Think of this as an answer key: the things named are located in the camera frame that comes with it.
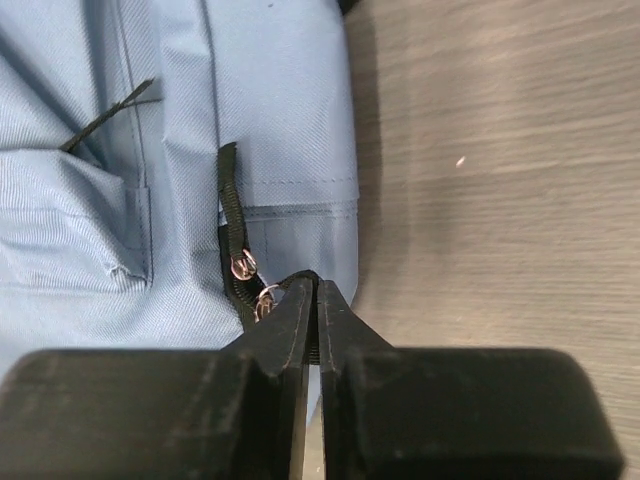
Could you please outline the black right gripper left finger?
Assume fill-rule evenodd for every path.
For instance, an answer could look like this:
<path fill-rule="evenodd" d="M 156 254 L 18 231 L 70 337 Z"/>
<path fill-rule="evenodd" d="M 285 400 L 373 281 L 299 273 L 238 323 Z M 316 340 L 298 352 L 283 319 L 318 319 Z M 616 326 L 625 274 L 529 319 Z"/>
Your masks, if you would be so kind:
<path fill-rule="evenodd" d="M 1 386 L 5 479 L 298 479 L 317 283 L 220 350 L 40 350 Z"/>

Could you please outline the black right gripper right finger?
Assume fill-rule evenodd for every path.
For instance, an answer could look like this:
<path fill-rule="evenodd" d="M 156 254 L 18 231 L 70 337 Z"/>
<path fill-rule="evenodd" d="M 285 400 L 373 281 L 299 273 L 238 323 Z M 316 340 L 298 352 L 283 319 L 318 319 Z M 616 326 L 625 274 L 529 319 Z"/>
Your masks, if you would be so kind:
<path fill-rule="evenodd" d="M 402 348 L 317 291 L 330 479 L 618 479 L 595 388 L 547 348 Z"/>

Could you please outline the light blue student backpack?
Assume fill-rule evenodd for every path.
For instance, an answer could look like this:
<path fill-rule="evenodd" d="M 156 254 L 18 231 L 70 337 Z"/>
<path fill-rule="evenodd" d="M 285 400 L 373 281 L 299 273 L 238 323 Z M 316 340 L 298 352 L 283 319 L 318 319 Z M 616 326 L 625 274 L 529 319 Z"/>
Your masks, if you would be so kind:
<path fill-rule="evenodd" d="M 1 367 L 54 348 L 218 349 L 220 147 L 262 281 L 352 299 L 357 162 L 335 1 L 1 5 Z"/>

